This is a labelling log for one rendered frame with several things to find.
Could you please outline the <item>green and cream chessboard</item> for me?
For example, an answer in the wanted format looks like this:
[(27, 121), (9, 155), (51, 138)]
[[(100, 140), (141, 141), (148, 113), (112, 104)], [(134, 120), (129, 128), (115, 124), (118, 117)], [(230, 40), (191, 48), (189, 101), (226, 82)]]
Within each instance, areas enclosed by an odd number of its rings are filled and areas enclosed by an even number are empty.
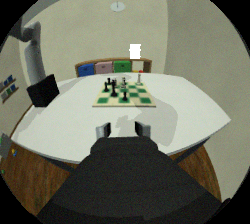
[[(105, 82), (104, 82), (105, 83)], [(117, 88), (115, 92), (116, 97), (112, 97), (112, 86), (107, 85), (109, 89), (105, 92), (104, 83), (92, 105), (92, 107), (156, 107), (156, 104), (144, 82), (140, 82), (141, 85), (137, 85), (137, 82), (125, 81), (126, 87), (121, 88), (122, 81), (117, 82)], [(126, 91), (127, 101), (123, 101), (123, 92)]]

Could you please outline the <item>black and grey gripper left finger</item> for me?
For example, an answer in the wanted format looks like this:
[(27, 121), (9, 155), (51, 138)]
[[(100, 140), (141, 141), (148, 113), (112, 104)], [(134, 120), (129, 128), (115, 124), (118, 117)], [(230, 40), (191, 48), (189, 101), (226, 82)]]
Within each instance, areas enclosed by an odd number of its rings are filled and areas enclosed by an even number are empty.
[(111, 122), (107, 122), (101, 127), (96, 127), (97, 140), (101, 137), (109, 137), (110, 133), (111, 133)]

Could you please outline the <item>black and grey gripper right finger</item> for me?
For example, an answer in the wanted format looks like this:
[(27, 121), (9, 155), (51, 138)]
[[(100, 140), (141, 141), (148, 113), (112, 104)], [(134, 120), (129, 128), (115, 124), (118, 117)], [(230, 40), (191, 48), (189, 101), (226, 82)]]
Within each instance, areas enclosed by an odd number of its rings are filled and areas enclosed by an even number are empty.
[(135, 121), (135, 132), (138, 136), (148, 136), (151, 139), (151, 126)]

